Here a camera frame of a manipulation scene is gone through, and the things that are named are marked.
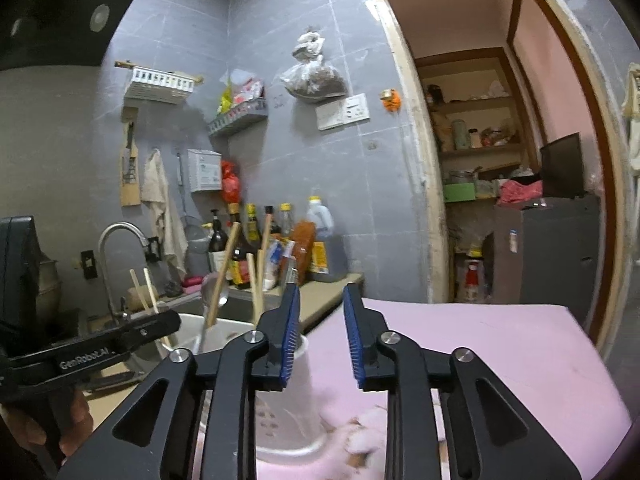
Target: glass bottle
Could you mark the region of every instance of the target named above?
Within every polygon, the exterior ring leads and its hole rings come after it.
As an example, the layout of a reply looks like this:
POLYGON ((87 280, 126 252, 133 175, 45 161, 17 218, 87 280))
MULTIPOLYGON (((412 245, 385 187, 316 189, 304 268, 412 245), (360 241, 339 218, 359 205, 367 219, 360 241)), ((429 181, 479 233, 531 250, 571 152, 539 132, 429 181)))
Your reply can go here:
POLYGON ((289 202, 280 204, 280 211, 282 213, 282 243, 286 246, 289 243, 291 231, 293 231, 293 215, 291 214, 291 204, 289 202))
POLYGON ((282 229, 276 222, 276 218, 273 215, 273 206, 266 205, 264 206, 264 214, 271 215, 271 230, 269 231, 269 238, 271 240, 280 240, 282 238, 282 229))
POLYGON ((259 249, 262 244, 258 218, 255 215, 255 204, 246 205, 246 236, 251 246, 259 249))
MULTIPOLYGON (((213 213, 213 221, 211 223, 211 238, 209 239, 209 269, 212 272, 219 272, 222 267, 222 261, 225 258, 225 249, 226 244, 228 243, 229 237, 222 230, 222 223, 218 218, 218 210, 212 209, 213 213)), ((228 268, 226 270, 226 278, 231 281, 231 270, 228 268)))
MULTIPOLYGON (((229 214, 232 222, 240 221, 240 208, 237 203, 229 204, 229 214)), ((246 259, 248 253, 254 249, 244 237, 242 229, 238 233, 238 241, 231 255, 231 277, 237 288, 249 288, 249 262, 246 259)))

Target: chopstick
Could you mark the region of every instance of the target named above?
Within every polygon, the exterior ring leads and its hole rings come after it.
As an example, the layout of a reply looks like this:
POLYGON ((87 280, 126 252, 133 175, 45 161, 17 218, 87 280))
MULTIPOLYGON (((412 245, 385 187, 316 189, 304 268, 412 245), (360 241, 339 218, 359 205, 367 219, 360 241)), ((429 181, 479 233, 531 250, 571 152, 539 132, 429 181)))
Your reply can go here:
POLYGON ((264 284, 264 269, 265 269, 265 257, 267 256, 267 252, 269 250, 269 240, 271 236, 271 222, 273 221, 273 215, 268 214, 264 217, 264 227, 262 228, 262 246, 260 250, 258 250, 258 318, 262 315, 264 311, 264 293, 262 291, 262 287, 264 284))
POLYGON ((136 276, 136 271, 133 269, 129 269, 129 274, 131 275, 131 279, 133 280, 133 286, 136 287, 136 293, 138 294, 138 297, 140 298, 140 303, 142 303, 142 306, 144 307, 146 312, 149 312, 149 306, 146 303, 146 299, 145 299, 145 295, 142 291, 142 287, 140 287, 140 282, 138 281, 138 277, 136 276))
MULTIPOLYGON (((149 296, 151 297, 151 304, 154 306, 154 312, 156 314, 159 314, 158 303, 156 303, 156 295, 153 292, 153 285, 151 283, 151 276, 149 275, 149 269, 145 267, 143 269, 143 272, 145 273, 146 288, 149 289, 149 296)), ((173 348, 171 345, 171 342, 169 341, 168 336, 162 336, 162 344, 164 344, 169 349, 173 348)))
POLYGON ((229 266, 231 253, 236 248, 236 241, 238 240, 239 232, 240 232, 240 223, 234 222, 234 225, 231 228, 231 233, 229 234, 229 240, 226 243, 226 249, 225 249, 224 257, 222 259, 222 265, 218 269, 218 277, 216 278, 216 285, 214 286, 213 292, 211 293, 211 297, 209 298, 209 301, 207 303, 209 305, 209 311, 207 312, 207 319, 205 322, 206 329, 213 326, 216 323, 216 319, 218 318, 218 309, 219 309, 218 301, 220 300, 222 283, 225 280, 226 268, 229 266))
POLYGON ((251 285, 251 300, 254 307, 252 323, 257 325, 258 320, 260 319, 260 303, 258 303, 258 291, 256 290, 257 278, 255 275, 254 255, 248 253, 246 256, 246 262, 249 265, 249 284, 251 285))

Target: plastic jug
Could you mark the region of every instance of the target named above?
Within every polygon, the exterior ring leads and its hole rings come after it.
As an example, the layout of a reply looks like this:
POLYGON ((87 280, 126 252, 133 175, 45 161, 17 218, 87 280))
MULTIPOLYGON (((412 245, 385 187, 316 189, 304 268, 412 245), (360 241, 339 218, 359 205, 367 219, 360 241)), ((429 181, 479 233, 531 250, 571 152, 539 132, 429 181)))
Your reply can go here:
POLYGON ((342 237, 335 233, 334 218, 319 196, 309 197, 306 219, 316 224, 309 275, 316 282, 338 282, 348 272, 342 237))

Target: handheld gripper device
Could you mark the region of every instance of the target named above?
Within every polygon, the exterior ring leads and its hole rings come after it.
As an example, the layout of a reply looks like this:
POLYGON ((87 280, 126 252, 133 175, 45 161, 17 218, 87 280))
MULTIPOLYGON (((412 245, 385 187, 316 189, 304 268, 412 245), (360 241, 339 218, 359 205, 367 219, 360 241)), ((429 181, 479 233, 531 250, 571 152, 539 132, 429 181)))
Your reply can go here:
POLYGON ((389 330, 344 288, 353 375, 365 391, 388 391, 386 480, 441 478, 431 400, 437 388, 453 480, 580 480, 574 463, 469 348, 444 354, 389 330))
POLYGON ((205 395, 212 390, 200 478, 255 480, 255 392, 282 391, 298 342, 300 291, 221 350, 175 349, 69 457, 58 480, 191 479, 205 395))

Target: tiled wall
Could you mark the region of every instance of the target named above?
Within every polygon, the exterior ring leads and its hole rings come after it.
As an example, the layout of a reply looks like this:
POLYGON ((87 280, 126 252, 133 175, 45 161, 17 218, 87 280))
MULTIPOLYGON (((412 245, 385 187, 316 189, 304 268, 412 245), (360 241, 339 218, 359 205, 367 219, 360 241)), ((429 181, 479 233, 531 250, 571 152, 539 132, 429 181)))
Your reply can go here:
MULTIPOLYGON (((72 267, 81 251, 97 249, 104 227, 127 220, 150 235, 145 205, 120 208, 120 110, 127 71, 114 68, 113 61, 205 77, 184 105, 139 102, 140 170, 150 150, 159 148, 182 214, 175 153, 186 159, 187 148, 211 149, 206 121, 215 115, 224 88, 218 80, 226 71, 228 6, 229 0, 134 0, 101 68, 0 72, 0 216, 35 215, 42 249, 59 261, 63 308, 107 312, 100 280, 88 282, 72 267)), ((226 151, 226 142, 214 149, 226 151)), ((186 193, 187 214, 206 218, 212 201, 193 198, 186 193)), ((107 254, 117 298, 132 286, 131 267, 142 277, 142 250, 132 234, 119 231, 108 241, 107 254)), ((162 274, 156 269, 157 284, 162 274)))
POLYGON ((426 300, 425 204, 417 179, 408 117, 386 112, 378 95, 399 89, 398 73, 371 0, 231 0, 230 68, 266 82, 268 121, 229 138, 243 197, 259 205, 292 202, 304 216, 318 194, 344 235, 350 268, 363 271, 366 294, 426 300), (326 38, 325 58, 351 94, 365 93, 370 120, 319 131, 315 106, 293 98, 278 76, 307 27, 326 38))

